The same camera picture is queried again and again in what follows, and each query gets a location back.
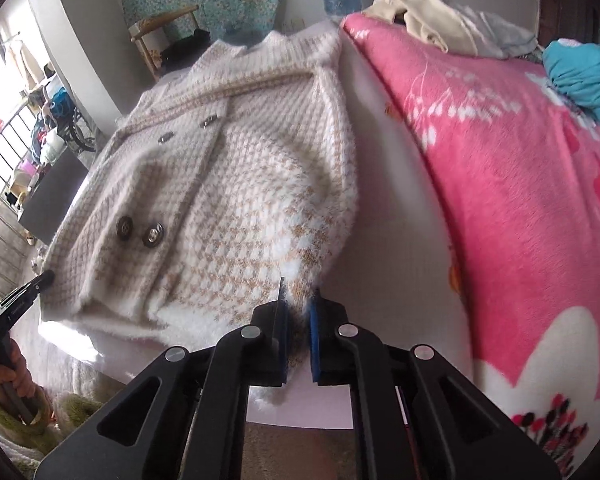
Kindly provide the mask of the green sleeve forearm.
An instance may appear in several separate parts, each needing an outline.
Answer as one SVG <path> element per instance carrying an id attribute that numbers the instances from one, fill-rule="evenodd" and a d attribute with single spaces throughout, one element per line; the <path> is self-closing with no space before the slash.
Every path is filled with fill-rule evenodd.
<path id="1" fill-rule="evenodd" d="M 46 455 L 102 407 L 100 402 L 76 393 L 49 396 L 39 385 L 34 400 L 40 410 L 29 425 L 0 405 L 0 447 L 27 479 L 34 477 Z"/>

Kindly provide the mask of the person's left hand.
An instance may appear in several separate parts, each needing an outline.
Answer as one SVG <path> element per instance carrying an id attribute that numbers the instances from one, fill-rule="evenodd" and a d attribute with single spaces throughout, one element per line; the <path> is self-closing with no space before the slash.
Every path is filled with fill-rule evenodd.
<path id="1" fill-rule="evenodd" d="M 10 341 L 10 350 L 12 350 L 10 359 L 14 368 L 0 364 L 0 404 L 3 408 L 9 408 L 12 404 L 4 391 L 4 384 L 11 384 L 20 398 L 27 399 L 34 398 L 38 388 L 27 368 L 26 358 L 21 354 L 18 344 L 13 339 Z"/>

